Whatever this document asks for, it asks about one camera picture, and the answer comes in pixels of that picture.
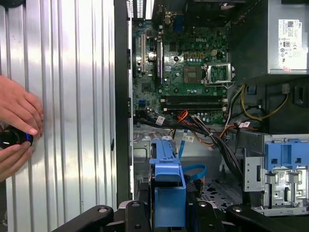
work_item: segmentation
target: pcie slot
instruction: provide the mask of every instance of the pcie slot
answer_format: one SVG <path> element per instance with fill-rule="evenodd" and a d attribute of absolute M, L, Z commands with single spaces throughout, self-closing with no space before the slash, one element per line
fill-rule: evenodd
<path fill-rule="evenodd" d="M 157 40 L 156 43 L 156 74 L 160 80 L 160 84 L 163 84 L 163 43 L 162 40 Z"/>
<path fill-rule="evenodd" d="M 142 34 L 141 35 L 141 61 L 140 61 L 140 65 L 141 65 L 141 72 L 145 73 L 146 72 L 146 68 L 145 68 L 145 56 L 146 56 L 146 35 Z"/>

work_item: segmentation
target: silver side panel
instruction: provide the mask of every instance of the silver side panel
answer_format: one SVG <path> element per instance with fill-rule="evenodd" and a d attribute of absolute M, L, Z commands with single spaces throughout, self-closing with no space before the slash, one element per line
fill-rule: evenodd
<path fill-rule="evenodd" d="M 0 7 L 0 67 L 44 103 L 44 135 L 7 180 L 10 232 L 51 231 L 116 208 L 114 8 L 110 0 Z"/>

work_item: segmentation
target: green motherboard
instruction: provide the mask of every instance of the green motherboard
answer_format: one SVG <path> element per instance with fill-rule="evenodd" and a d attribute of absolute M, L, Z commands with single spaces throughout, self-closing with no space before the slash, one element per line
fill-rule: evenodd
<path fill-rule="evenodd" d="M 225 123 L 227 68 L 211 71 L 206 84 L 205 65 L 228 61 L 227 28 L 163 29 L 162 77 L 158 78 L 156 44 L 159 33 L 151 21 L 133 26 L 133 109 L 150 116 L 175 118 L 182 110 L 200 116 L 207 124 Z"/>

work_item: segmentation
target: blue plastic bracket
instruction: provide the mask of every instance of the blue plastic bracket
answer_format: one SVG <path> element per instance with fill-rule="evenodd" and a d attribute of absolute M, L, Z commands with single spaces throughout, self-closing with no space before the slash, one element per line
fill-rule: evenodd
<path fill-rule="evenodd" d="M 149 163 L 154 166 L 155 182 L 171 183 L 154 189 L 154 226 L 185 227 L 186 190 L 181 163 L 168 140 L 153 141 L 152 146 L 156 148 L 156 158 Z"/>
<path fill-rule="evenodd" d="M 275 167 L 295 170 L 298 166 L 309 165 L 309 143 L 299 139 L 290 139 L 285 143 L 265 144 L 265 169 L 272 171 Z"/>

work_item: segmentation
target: hand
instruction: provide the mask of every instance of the hand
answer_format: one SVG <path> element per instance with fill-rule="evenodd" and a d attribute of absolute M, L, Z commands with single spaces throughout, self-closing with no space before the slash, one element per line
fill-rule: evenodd
<path fill-rule="evenodd" d="M 32 152 L 30 142 L 0 151 L 0 182 L 14 175 L 28 161 Z"/>
<path fill-rule="evenodd" d="M 18 83 L 0 76 L 0 121 L 39 136 L 43 133 L 43 117 L 43 106 L 37 97 Z"/>

